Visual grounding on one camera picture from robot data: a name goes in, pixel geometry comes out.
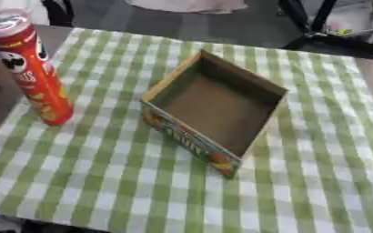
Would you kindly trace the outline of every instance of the can lid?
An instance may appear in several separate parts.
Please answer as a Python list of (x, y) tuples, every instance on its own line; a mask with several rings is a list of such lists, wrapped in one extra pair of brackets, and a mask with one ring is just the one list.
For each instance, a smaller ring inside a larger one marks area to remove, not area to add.
[(28, 15), (24, 10), (0, 10), (0, 37), (15, 35), (30, 25)]

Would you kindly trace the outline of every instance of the white fabric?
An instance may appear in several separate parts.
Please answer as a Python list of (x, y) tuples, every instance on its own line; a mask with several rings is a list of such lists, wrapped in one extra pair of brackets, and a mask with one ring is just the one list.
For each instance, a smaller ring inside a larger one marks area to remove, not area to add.
[(172, 12), (225, 13), (246, 8), (244, 0), (126, 0), (131, 5)]

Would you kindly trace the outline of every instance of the pringles can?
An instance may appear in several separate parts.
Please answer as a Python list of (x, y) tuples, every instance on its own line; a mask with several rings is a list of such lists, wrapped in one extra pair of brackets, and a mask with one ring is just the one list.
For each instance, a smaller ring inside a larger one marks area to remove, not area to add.
[(64, 124), (72, 116), (72, 105), (25, 11), (0, 10), (0, 58), (49, 126)]

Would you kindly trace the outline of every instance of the open cardboard box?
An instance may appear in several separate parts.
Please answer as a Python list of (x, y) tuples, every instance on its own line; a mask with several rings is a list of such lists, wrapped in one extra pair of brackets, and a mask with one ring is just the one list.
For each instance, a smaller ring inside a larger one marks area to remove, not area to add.
[(287, 90), (204, 50), (141, 98), (145, 121), (233, 177)]

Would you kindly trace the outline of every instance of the green checkered tablecloth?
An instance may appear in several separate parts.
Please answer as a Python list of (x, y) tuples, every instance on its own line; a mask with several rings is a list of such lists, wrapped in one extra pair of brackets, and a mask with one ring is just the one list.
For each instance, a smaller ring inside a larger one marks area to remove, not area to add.
[[(199, 48), (289, 89), (234, 180), (140, 117), (139, 98)], [(373, 232), (373, 97), (352, 58), (75, 29), (54, 60), (75, 114), (47, 127), (15, 107), (0, 214), (132, 233)]]

